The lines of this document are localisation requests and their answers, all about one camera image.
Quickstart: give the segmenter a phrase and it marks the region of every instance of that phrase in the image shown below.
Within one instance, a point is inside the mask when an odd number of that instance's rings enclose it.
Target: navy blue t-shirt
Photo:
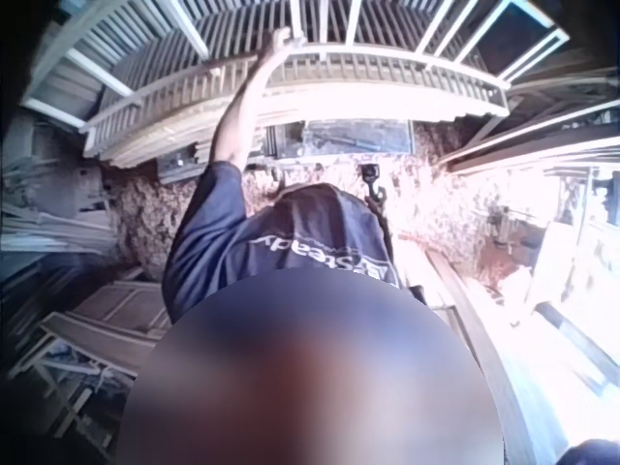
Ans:
[[[327,266],[398,287],[375,214],[329,184],[299,188],[247,217],[241,172],[226,162],[202,175],[172,244],[163,282],[175,323],[208,295],[273,269]]]

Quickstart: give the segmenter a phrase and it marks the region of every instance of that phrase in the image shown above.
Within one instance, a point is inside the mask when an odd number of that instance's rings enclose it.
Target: man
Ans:
[[[208,295],[272,269],[323,266],[399,286],[377,216],[334,186],[302,187],[245,214],[241,174],[261,98],[271,73],[302,42],[289,28],[275,31],[220,121],[166,267],[163,292],[173,323]]]

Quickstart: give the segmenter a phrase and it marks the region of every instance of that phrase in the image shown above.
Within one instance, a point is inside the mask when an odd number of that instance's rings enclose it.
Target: shirt sleeve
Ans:
[[[206,297],[212,271],[224,253],[218,240],[245,221],[241,172],[227,162],[215,162],[199,180],[172,243],[162,292],[175,323]]]

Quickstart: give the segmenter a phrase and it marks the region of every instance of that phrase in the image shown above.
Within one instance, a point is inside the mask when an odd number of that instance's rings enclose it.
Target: sawdust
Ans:
[[[379,183],[387,190],[387,217],[393,234],[416,241],[423,249],[446,254],[459,269],[476,276],[488,237],[486,215],[502,198],[506,175],[454,176],[433,166],[438,156],[460,146],[452,125],[422,125],[415,130],[416,156],[382,161]],[[196,181],[163,186],[143,175],[112,181],[113,208],[121,218],[126,253],[146,273],[162,277],[172,239],[196,187]],[[361,199],[367,193],[353,164],[287,171],[287,185],[329,182]],[[270,173],[243,176],[248,215],[270,205],[278,189]]]

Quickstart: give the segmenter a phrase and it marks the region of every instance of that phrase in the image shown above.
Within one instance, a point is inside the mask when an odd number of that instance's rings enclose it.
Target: person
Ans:
[[[208,295],[272,269],[326,266],[399,286],[377,215],[332,185],[292,190],[246,215],[241,175],[262,95],[302,44],[290,28],[275,31],[219,123],[166,265],[163,295],[173,323]]]

